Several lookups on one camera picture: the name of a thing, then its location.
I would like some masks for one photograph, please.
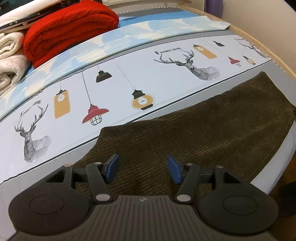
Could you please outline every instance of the light blue bedsheet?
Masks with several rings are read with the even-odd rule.
[[[157,13],[150,14],[141,17],[120,17],[118,27],[124,27],[134,23],[140,23],[150,20],[166,20],[166,19],[180,19],[180,18],[191,18],[197,17],[198,15],[195,13],[191,13],[187,10],[179,11],[179,12],[165,12],[165,13]]]
[[[96,61],[124,50],[169,37],[224,30],[229,23],[207,16],[151,20],[98,35],[53,57],[0,97],[0,120],[45,87]]]

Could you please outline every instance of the rolled red blanket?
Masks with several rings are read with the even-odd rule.
[[[117,28],[118,21],[105,5],[83,0],[33,24],[25,36],[24,53],[37,68],[70,46]]]

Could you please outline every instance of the bed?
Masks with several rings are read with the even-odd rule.
[[[296,105],[296,74],[242,30],[175,3],[145,9],[126,4],[106,3],[120,17],[116,34],[92,38],[31,69],[0,98],[0,133],[5,140],[0,240],[14,233],[7,214],[12,198],[61,165],[82,158],[104,126],[192,106],[261,71]],[[192,60],[205,73],[186,68]],[[296,123],[251,183],[269,193],[295,150]]]

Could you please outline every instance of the purple curtain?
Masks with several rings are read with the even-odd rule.
[[[222,17],[223,0],[205,0],[205,12]]]

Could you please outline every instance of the brown corduroy fabric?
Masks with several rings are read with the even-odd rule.
[[[251,181],[277,152],[295,119],[293,106],[260,72],[231,90],[152,120],[101,130],[95,146],[74,167],[120,156],[111,193],[174,194],[169,154],[201,167],[223,165]],[[87,185],[77,190],[87,193]],[[199,194],[206,191],[201,186]]]

